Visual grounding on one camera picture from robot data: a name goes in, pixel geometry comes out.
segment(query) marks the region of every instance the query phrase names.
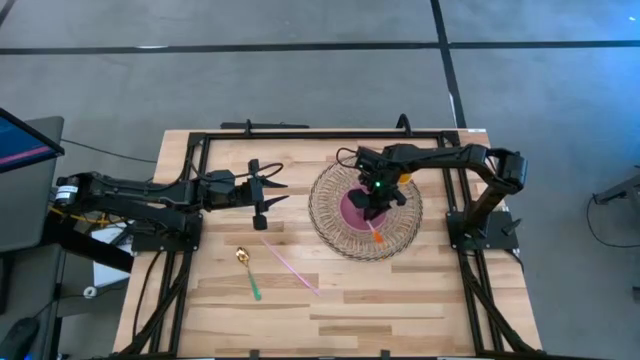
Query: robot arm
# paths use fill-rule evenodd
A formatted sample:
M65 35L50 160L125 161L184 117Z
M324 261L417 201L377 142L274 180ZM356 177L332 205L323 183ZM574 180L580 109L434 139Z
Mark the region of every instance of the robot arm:
M199 215L200 210L253 206L253 227L265 230L267 219L263 213L271 205L287 198L281 196L264 199L264 187L286 187L269 181L267 178L271 175L260 174L260 171L272 166L279 168L271 175L282 169L282 164L260 168L258 160L254 159L248 164L248 173L240 176L235 176L229 170L216 170L191 180L176 180L170 184L114 179L96 172L81 173L58 178L59 188L54 205L70 214L102 211L139 220L152 225L155 235L188 232L189 222ZM247 180L236 186L236 179L244 176ZM165 207L148 206L149 203Z
M495 171L487 165L496 159ZM516 194L524 187L527 161L506 149L488 149L470 144L464 147L420 149L411 144L387 146L382 153L359 147L355 168L364 190L351 190L349 199L357 208L364 209L365 220L371 220L391 208L392 201L399 206L406 198L398 189L398 182L420 169L459 168L476 172L488 188L474 202L467 214L472 226L483 228L488 214L506 195Z

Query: pink object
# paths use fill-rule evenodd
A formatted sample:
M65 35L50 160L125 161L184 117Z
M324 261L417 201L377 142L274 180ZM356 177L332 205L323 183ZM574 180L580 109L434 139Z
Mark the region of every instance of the pink object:
M347 194L349 194L349 191L353 189L365 190L364 187L358 185L347 190L347 192L342 195L342 200L340 200L340 215L342 216L342 219L347 224L347 226L355 231L372 231L373 229L378 229L384 223L384 220L387 218L387 214L382 214L377 218L371 220L370 223L373 229L370 229L369 224L364 221L364 210L358 209L353 206L353 203L347 196Z
M0 158L0 164L8 163L8 162L11 162L11 161L16 161L16 160L19 160L19 159L22 159L22 158L26 158L26 157L29 157L29 156L42 154L42 153L50 151L50 150L51 150L51 148L48 147L48 146L40 146L40 147L35 148L35 149L23 151L21 153L15 154L15 155L10 155L10 156L5 156L3 158Z
M267 240L265 240L262 236L260 237L260 240L262 240L262 243L267 247L267 249L269 249L271 251L271 253L273 255L275 255L275 257L277 257L283 264L284 266L287 267L287 269L289 269L289 271L291 271L295 276L298 277L298 279L300 279L300 281L302 281L303 284L305 284L311 291L313 291L314 294L316 294L316 296L320 296L320 292L318 291L318 289L316 289L315 287L313 287L313 285L311 285L307 279L303 278L302 276L300 276L300 274L298 274L297 271L295 271L293 269L293 267L291 267L291 265L289 265L289 263L282 258L282 255L280 255L280 253L274 249L268 242Z

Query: wooden board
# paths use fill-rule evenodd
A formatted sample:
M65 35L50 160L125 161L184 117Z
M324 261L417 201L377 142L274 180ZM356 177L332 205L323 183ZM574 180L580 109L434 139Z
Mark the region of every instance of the wooden board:
M460 132L462 143L488 145L485 132ZM180 173L188 131L165 133L156 182L168 183ZM253 209L205 214L200 249L191 268L179 356L375 356L380 349L396 356L470 355L473 344L456 254L448 246L444 213L448 209L441 170L422 170L413 180L423 195L420 232L404 252L378 263L342 258L316 235L307 211L316 177L335 160L339 147L359 145L377 150L397 140L223 140L212 142L209 171L246 171L247 161L282 162L273 177L287 189L266 195L291 195L268 213L269 230L253 231ZM435 141L412 140L420 147ZM456 188L459 182L454 172ZM484 189L469 173L472 195ZM458 204L464 204L458 190ZM315 296L271 255L260 237L320 289ZM251 269L263 299L251 294L246 269L235 256L238 246L251 254ZM131 341L133 315L153 254L135 260L114 351ZM520 266L503 251L486 251L495 302L531 346L540 342ZM156 263L144 296L139 328L158 298L164 255ZM491 348L482 307L485 346ZM169 312L161 350L168 347Z

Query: orange object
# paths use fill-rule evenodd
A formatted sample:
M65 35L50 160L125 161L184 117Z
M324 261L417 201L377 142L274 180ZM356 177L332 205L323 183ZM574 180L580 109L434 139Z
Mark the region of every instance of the orange object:
M400 175L400 179L398 179L398 183L404 185L411 181L411 174L402 174Z
M382 235L380 235L378 231L375 231L375 230L373 231L373 238L376 240L378 244L382 244L384 242Z

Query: green spoon handle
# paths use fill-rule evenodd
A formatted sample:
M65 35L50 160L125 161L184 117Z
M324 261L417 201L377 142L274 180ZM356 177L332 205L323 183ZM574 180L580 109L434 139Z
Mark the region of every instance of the green spoon handle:
M251 290L253 290L253 297L260 301L262 300L262 294L260 294L260 290L258 290L258 285L256 284L256 280L251 275L251 271L247 269L247 273L249 274L249 282L251 283Z

